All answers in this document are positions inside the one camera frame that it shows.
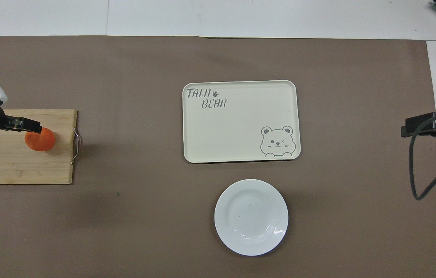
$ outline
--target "bear ear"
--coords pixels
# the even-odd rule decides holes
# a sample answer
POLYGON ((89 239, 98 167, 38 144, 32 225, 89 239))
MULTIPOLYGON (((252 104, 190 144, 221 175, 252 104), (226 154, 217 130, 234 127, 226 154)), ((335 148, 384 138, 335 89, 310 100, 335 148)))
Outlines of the bear ear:
POLYGON ((292 134, 292 128, 288 125, 284 126, 282 130, 288 134, 292 134))
POLYGON ((270 127, 263 127, 261 130, 261 134, 264 136, 264 135, 266 135, 266 133, 268 133, 270 131, 271 131, 270 127))

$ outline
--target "plate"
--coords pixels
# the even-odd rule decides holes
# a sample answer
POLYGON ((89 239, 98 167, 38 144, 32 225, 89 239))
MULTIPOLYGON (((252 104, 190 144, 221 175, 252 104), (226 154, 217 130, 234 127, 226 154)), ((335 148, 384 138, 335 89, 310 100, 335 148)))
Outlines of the plate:
POLYGON ((190 83, 182 107, 189 162, 291 160, 301 152, 291 81, 190 83))
POLYGON ((215 227, 232 251, 257 256, 275 248, 287 232, 288 210, 276 188, 260 180, 242 180, 221 194, 215 227))

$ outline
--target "white tray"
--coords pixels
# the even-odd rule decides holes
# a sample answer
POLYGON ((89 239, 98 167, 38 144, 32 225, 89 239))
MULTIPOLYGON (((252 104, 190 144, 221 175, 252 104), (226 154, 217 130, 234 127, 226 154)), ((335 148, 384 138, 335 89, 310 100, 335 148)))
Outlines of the white tray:
POLYGON ((288 160, 301 153, 297 90, 290 81, 190 83, 182 106, 189 162, 288 160))

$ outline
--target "wooden cutting board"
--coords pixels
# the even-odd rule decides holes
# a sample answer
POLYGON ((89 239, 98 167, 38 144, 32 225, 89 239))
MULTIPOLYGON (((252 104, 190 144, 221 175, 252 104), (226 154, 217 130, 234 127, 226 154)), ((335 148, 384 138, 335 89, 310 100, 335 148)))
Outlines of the wooden cutting board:
POLYGON ((41 123, 55 134, 56 143, 46 152, 24 142, 25 132, 0 130, 0 184, 37 185, 72 183, 75 109, 8 109, 6 115, 41 123))

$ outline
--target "orange fruit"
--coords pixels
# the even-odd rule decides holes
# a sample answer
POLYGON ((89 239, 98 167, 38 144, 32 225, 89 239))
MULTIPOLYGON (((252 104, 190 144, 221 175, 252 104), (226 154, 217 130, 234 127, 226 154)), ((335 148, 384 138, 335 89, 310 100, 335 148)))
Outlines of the orange fruit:
POLYGON ((24 142, 32 150, 47 151, 55 145, 55 135, 51 130, 42 128, 39 134, 26 132, 24 142))

